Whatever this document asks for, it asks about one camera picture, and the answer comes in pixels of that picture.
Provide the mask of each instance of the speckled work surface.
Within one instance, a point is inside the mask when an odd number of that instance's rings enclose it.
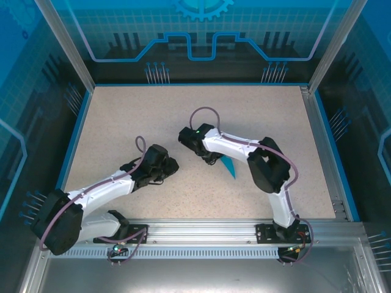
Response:
[[[200,106],[215,108],[227,133],[272,137],[300,172],[290,190],[296,212],[335,217],[299,87],[97,87],[65,190],[88,186],[139,157],[134,139],[142,135],[147,145],[167,148],[179,171],[163,185],[139,189],[100,211],[150,219],[271,219],[268,197],[255,186],[246,164],[234,161],[234,180],[222,162],[209,166],[178,142],[179,131]],[[216,117],[201,111],[194,126],[204,122],[215,125]]]

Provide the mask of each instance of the purple cable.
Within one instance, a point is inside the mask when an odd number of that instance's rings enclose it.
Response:
[[[204,109],[207,109],[207,110],[210,110],[212,112],[214,112],[217,116],[217,131],[219,132],[219,134],[221,135],[221,137],[231,141],[231,142],[235,142],[235,143],[240,143],[242,145],[250,145],[250,146],[253,146],[253,147],[256,147],[256,148],[262,148],[263,150],[266,150],[266,151],[270,151],[271,153],[273,154],[276,154],[277,156],[281,157],[283,160],[285,160],[288,164],[291,165],[293,171],[294,171],[294,178],[285,186],[285,197],[287,198],[287,203],[288,203],[288,207],[289,207],[289,210],[291,212],[291,215],[298,221],[303,221],[304,223],[306,223],[310,229],[310,232],[311,232],[311,235],[312,235],[312,238],[313,238],[313,229],[312,229],[312,226],[310,224],[310,222],[308,222],[306,219],[302,219],[302,218],[299,218],[294,212],[293,212],[293,207],[292,207],[292,202],[290,200],[290,196],[289,196],[289,191],[288,191],[288,188],[291,187],[298,179],[299,179],[299,170],[298,168],[295,166],[295,164],[286,156],[284,156],[284,154],[280,153],[279,151],[276,151],[275,149],[273,148],[270,148],[266,145],[261,145],[259,143],[246,143],[246,142],[242,142],[241,140],[237,140],[237,139],[233,139],[231,137],[227,137],[225,136],[224,134],[221,133],[221,130],[220,130],[220,115],[219,113],[213,109],[212,107],[200,107],[198,109],[196,109],[191,115],[190,115],[190,119],[189,119],[189,124],[190,124],[190,128],[193,129],[193,126],[192,126],[192,120],[193,120],[193,117],[194,115],[200,111],[200,110],[204,110]],[[308,257],[311,249],[312,249],[312,246],[313,246],[313,239],[310,243],[310,246],[307,250],[307,252],[305,253],[305,255],[295,261],[295,263],[300,263],[302,262],[306,257]]]
[[[130,240],[130,239],[132,239],[132,238],[134,238],[134,237],[136,237],[138,235],[140,235],[141,233],[142,233],[142,236],[141,236],[139,242],[137,243],[136,247],[132,251],[132,253],[129,255],[129,257],[126,258],[126,260],[124,260],[124,261],[119,261],[119,264],[124,264],[124,263],[130,261],[130,259],[136,254],[137,250],[140,247],[140,244],[141,244],[142,240],[144,239],[145,234],[147,233],[147,229],[145,229],[145,228],[141,229],[137,233],[134,233],[132,236],[129,236],[129,237],[127,237],[125,239],[122,239],[122,240],[113,241],[113,240],[110,240],[110,239],[107,239],[107,238],[104,238],[104,237],[99,237],[99,239],[107,241],[107,242],[111,242],[111,243],[126,242],[126,241],[128,241],[128,240]],[[110,256],[111,252],[112,252],[112,250],[108,254],[108,261],[110,261],[113,264],[114,262],[111,261],[111,256]]]
[[[63,206],[60,211],[58,211],[58,213],[53,217],[53,219],[50,221],[48,227],[46,228],[45,232],[43,233],[42,237],[41,237],[41,241],[39,242],[39,249],[41,251],[47,251],[48,248],[45,248],[43,247],[44,244],[45,244],[45,240],[46,240],[46,237],[48,237],[48,234],[51,230],[51,228],[53,227],[53,225],[55,224],[55,222],[59,219],[59,217],[76,201],[78,200],[79,198],[85,196],[88,192],[90,192],[91,190],[94,190],[95,188],[97,187],[100,187],[102,186],[103,184],[106,184],[106,183],[109,183],[109,182],[112,182],[112,181],[115,181],[115,180],[118,180],[118,179],[121,179],[127,175],[130,175],[132,174],[134,171],[137,170],[138,167],[140,167],[141,165],[141,162],[144,160],[144,157],[145,157],[145,153],[146,153],[146,150],[147,150],[147,144],[145,142],[145,139],[142,137],[142,136],[137,136],[136,137],[136,146],[137,148],[140,150],[140,146],[138,144],[138,140],[141,139],[142,143],[143,143],[143,148],[142,148],[142,155],[141,155],[141,158],[139,159],[139,162],[127,173],[124,173],[124,174],[121,174],[119,176],[116,176],[114,178],[110,178],[110,179],[106,179],[104,181],[101,181],[101,182],[98,182],[92,186],[90,186],[89,188],[87,188],[86,190],[84,190],[83,192],[81,192],[80,194],[78,194],[77,196],[75,196],[74,198],[72,198],[65,206]]]

